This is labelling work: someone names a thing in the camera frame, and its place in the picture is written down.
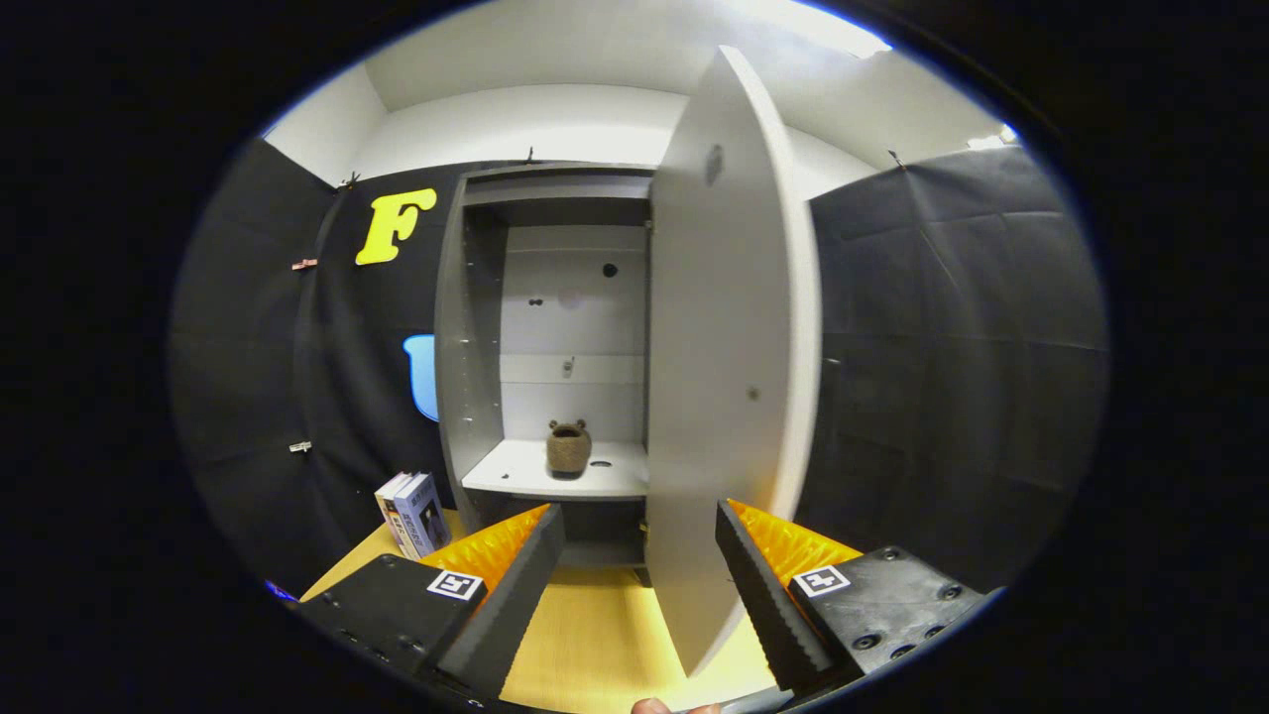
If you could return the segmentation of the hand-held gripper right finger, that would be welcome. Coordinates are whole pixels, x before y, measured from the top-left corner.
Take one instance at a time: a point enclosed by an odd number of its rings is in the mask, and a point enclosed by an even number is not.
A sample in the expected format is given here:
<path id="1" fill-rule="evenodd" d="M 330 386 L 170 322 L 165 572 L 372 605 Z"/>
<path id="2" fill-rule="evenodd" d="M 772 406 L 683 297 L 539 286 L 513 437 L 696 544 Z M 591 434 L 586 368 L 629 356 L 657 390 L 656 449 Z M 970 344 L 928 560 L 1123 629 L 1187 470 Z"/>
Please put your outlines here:
<path id="1" fill-rule="evenodd" d="M 735 498 L 718 502 L 714 539 L 766 667 L 793 695 L 892 670 L 996 599 L 906 548 L 860 552 Z"/>

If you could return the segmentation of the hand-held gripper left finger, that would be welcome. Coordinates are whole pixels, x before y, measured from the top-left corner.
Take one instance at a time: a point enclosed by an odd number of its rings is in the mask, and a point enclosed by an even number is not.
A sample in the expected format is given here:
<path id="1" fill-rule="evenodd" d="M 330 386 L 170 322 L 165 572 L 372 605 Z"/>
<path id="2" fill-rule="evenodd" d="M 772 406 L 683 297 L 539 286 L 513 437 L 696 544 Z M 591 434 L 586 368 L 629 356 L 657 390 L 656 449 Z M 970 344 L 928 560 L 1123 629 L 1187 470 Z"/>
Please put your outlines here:
<path id="1" fill-rule="evenodd" d="M 542 505 L 421 561 L 377 555 L 297 613 L 443 703 L 496 703 L 563 543 L 561 505 Z"/>

